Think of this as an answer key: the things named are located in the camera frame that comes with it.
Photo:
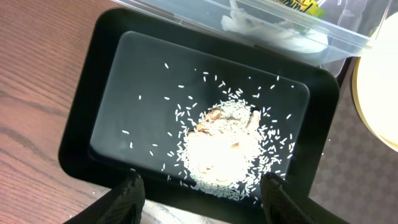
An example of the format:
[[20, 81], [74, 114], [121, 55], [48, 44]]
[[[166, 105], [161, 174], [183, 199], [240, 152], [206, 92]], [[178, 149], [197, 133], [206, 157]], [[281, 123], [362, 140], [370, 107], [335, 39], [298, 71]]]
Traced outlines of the green snack wrapper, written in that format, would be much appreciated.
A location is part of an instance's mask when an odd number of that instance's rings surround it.
[[313, 17], [322, 18], [325, 11], [320, 8], [316, 0], [274, 0], [293, 10], [308, 14]]

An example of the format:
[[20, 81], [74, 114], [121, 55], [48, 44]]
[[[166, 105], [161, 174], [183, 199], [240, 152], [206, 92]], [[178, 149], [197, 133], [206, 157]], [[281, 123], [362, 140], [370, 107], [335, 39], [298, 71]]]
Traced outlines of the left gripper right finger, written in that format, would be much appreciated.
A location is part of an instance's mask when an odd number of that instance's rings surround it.
[[284, 180], [273, 172], [261, 177], [261, 202], [268, 224], [344, 224], [310, 198], [292, 195]]

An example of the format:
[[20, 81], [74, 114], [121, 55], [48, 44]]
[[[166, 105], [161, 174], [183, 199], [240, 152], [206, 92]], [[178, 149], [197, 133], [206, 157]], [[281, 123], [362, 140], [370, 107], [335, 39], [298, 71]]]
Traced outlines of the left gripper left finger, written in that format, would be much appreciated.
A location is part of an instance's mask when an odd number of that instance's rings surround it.
[[65, 224], [140, 224], [144, 204], [144, 181], [132, 172], [124, 182]]

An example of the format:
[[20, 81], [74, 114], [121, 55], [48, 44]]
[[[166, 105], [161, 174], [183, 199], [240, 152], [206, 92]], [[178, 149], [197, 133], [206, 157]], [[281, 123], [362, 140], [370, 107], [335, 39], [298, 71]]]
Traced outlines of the yellow plate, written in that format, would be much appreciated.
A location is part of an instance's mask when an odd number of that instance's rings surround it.
[[397, 13], [373, 35], [355, 66], [352, 94], [359, 117], [380, 141], [397, 150]]

